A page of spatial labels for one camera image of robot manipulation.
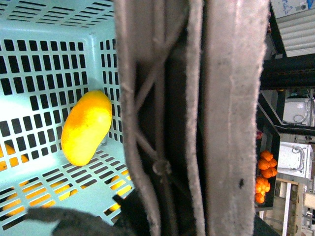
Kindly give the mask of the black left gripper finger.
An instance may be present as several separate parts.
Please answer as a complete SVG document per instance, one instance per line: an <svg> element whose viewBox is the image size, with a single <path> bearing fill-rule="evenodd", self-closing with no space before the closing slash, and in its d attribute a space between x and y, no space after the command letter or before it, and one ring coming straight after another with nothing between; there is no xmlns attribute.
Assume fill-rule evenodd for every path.
<svg viewBox="0 0 315 236"><path fill-rule="evenodd" d="M139 203L136 192L126 198L116 194L113 200L121 206L121 215L113 226L90 213L62 207L29 208L26 219L57 222L51 231L53 236L146 236L148 223L142 206L135 208Z"/></svg>

